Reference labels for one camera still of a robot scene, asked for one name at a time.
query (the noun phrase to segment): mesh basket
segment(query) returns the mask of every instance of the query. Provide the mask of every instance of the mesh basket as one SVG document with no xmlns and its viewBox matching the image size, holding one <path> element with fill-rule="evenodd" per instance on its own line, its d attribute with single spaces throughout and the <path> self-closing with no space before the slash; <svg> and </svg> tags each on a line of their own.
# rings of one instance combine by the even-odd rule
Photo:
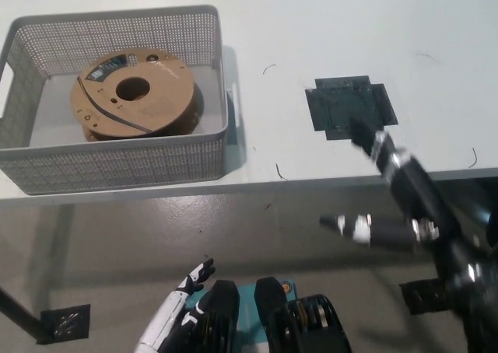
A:
<svg viewBox="0 0 498 353">
<path fill-rule="evenodd" d="M 46 117 L 39 112 L 67 110 L 69 98 L 66 103 L 60 98 L 68 91 L 67 82 L 74 81 L 58 76 L 76 76 L 97 58 L 134 47 L 159 48 L 187 63 L 209 114 L 202 116 L 201 130 L 177 137 L 74 144 L 51 144 L 43 138 L 46 131 L 36 133 Z M 0 55 L 0 72 L 5 63 L 14 72 L 0 119 L 0 169 L 27 194 L 222 177 L 227 108 L 221 51 L 219 17 L 212 6 L 16 20 Z M 68 133 L 61 131 L 58 137 L 70 139 L 75 128 L 80 130 L 62 127 Z"/>
</svg>

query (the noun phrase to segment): metal joint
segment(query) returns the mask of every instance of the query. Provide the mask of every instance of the metal joint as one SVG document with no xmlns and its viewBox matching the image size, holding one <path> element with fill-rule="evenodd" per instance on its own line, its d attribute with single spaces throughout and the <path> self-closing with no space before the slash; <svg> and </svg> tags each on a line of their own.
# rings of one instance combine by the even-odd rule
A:
<svg viewBox="0 0 498 353">
<path fill-rule="evenodd" d="M 384 170 L 384 179 L 391 184 L 392 179 L 395 177 L 396 172 L 400 170 L 406 163 L 412 159 L 412 155 L 405 150 L 400 150 L 399 152 L 392 153 L 389 156 L 388 164 Z"/>
</svg>

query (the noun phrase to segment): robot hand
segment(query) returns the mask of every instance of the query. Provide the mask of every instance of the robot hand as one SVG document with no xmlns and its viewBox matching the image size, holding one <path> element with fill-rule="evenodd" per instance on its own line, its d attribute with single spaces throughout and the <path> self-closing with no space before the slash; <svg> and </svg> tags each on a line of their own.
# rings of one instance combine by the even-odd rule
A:
<svg viewBox="0 0 498 353">
<path fill-rule="evenodd" d="M 177 292 L 185 292 L 187 295 L 192 296 L 195 292 L 204 288 L 202 284 L 215 272 L 212 266 L 214 260 L 210 258 L 206 262 L 198 265 L 187 277 L 178 285 Z"/>
<path fill-rule="evenodd" d="M 140 337 L 135 353 L 156 353 L 168 337 L 178 316 L 185 308 L 188 296 L 204 288 L 204 281 L 215 272 L 212 266 L 214 260 L 210 258 L 198 265 L 164 300 L 156 315 L 150 321 L 146 331 Z"/>
</svg>

